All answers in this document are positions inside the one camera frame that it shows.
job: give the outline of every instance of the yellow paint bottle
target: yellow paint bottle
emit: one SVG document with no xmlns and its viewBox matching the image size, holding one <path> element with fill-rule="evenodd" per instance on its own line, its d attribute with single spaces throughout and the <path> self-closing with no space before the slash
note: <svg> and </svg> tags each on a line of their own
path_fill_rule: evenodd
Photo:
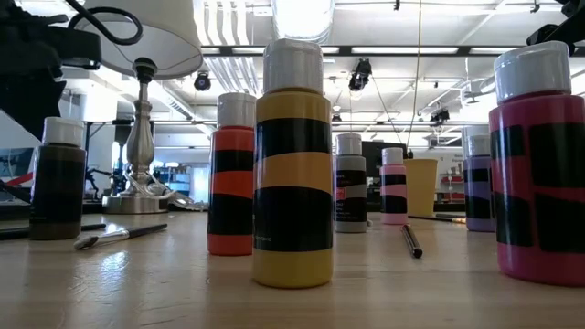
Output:
<svg viewBox="0 0 585 329">
<path fill-rule="evenodd" d="M 321 48 L 272 42 L 264 93 L 256 104 L 253 278 L 278 288 L 318 286 L 333 274 L 334 202 Z"/>
</svg>

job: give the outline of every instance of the yellow cup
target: yellow cup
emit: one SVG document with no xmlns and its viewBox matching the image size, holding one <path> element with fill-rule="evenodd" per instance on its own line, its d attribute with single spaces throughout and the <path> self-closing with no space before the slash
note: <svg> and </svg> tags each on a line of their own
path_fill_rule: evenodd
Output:
<svg viewBox="0 0 585 329">
<path fill-rule="evenodd" d="M 437 160 L 409 159 L 406 166 L 407 205 L 409 215 L 432 216 L 435 203 Z"/>
</svg>

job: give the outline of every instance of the table lamp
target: table lamp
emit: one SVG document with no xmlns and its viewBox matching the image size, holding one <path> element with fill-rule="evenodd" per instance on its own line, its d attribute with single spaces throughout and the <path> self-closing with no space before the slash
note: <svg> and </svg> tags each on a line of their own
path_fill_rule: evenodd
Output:
<svg viewBox="0 0 585 329">
<path fill-rule="evenodd" d="M 135 76 L 140 83 L 134 102 L 134 125 L 127 142 L 131 172 L 129 187 L 118 196 L 105 196 L 103 212 L 109 214 L 148 214 L 166 212 L 167 199 L 148 190 L 150 163 L 154 160 L 154 141 L 150 131 L 148 83 L 184 77 L 203 64 L 201 44 L 197 38 L 192 0 L 87 0 L 88 9 L 116 7 L 134 14 L 144 32 L 140 41 L 130 46 L 115 45 L 88 21 L 76 28 L 101 37 L 102 63 L 119 73 Z M 98 19 L 116 36 L 131 37 L 136 26 L 123 16 L 99 14 Z"/>
</svg>

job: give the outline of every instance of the wooden table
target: wooden table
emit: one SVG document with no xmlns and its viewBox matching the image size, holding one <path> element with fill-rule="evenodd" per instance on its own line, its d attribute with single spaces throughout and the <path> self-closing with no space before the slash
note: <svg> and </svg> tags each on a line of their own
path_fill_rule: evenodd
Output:
<svg viewBox="0 0 585 329">
<path fill-rule="evenodd" d="M 331 283 L 297 291 L 251 281 L 250 257 L 209 256 L 206 214 L 87 216 L 109 230 L 169 227 L 86 251 L 0 241 L 0 327 L 585 328 L 585 290 L 507 278 L 494 234 L 412 220 L 414 260 L 399 228 L 370 216 L 367 234 L 335 235 Z"/>
</svg>

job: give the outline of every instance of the lamp shade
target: lamp shade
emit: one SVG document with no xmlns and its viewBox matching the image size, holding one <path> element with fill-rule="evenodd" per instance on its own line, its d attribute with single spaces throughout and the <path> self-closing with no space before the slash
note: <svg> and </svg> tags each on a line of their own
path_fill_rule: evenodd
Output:
<svg viewBox="0 0 585 329">
<path fill-rule="evenodd" d="M 134 61 L 149 58 L 158 67 L 154 78 L 166 80 L 189 75 L 203 64 L 192 0 L 87 0 L 84 6 L 120 8 L 134 14 L 143 24 L 142 39 L 131 46 L 113 44 L 85 19 L 77 24 L 77 29 L 100 35 L 102 62 L 109 69 L 133 76 Z M 127 38 L 136 33 L 134 23 L 123 16 L 96 17 L 116 37 Z"/>
</svg>

